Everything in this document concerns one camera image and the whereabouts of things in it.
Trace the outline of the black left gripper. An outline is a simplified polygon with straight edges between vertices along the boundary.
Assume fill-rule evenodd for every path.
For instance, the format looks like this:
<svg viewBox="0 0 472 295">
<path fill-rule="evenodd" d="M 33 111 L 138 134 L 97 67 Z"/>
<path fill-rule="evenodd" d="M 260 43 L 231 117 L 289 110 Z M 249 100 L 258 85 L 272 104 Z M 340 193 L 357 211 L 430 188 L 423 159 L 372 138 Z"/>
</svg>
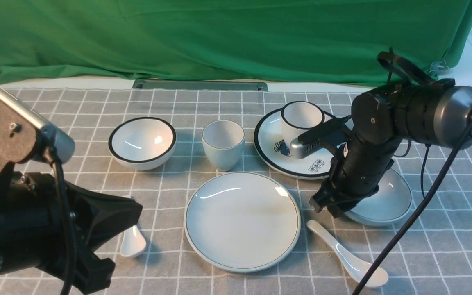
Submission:
<svg viewBox="0 0 472 295">
<path fill-rule="evenodd" d="M 143 206 L 92 192 L 63 176 L 21 174 L 8 162 L 0 173 L 0 275 L 38 268 L 89 295 L 110 287 L 116 264 L 95 251 L 129 229 Z"/>
</svg>

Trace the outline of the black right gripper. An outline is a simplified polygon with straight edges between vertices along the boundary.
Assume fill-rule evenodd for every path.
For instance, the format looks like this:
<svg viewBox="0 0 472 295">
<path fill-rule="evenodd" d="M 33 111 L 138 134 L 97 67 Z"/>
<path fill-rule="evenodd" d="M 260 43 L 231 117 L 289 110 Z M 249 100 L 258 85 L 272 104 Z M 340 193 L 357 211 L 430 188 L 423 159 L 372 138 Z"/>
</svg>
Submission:
<svg viewBox="0 0 472 295">
<path fill-rule="evenodd" d="M 401 142 L 401 138 L 391 138 L 375 144 L 362 136 L 349 136 L 332 159 L 329 175 L 311 196 L 309 205 L 317 213 L 326 208 L 337 218 L 373 196 Z"/>
</svg>

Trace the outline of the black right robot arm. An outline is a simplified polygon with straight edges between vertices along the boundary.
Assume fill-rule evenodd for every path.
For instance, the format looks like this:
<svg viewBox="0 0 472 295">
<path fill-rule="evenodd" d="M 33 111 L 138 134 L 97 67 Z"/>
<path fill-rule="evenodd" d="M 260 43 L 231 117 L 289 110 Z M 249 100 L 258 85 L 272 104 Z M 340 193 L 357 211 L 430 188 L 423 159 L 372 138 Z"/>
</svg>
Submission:
<svg viewBox="0 0 472 295">
<path fill-rule="evenodd" d="M 450 149 L 472 146 L 472 87 L 455 86 L 453 79 L 386 84 L 356 97 L 350 116 L 332 117 L 317 131 L 333 158 L 309 205 L 340 217 L 378 192 L 403 140 Z"/>
</svg>

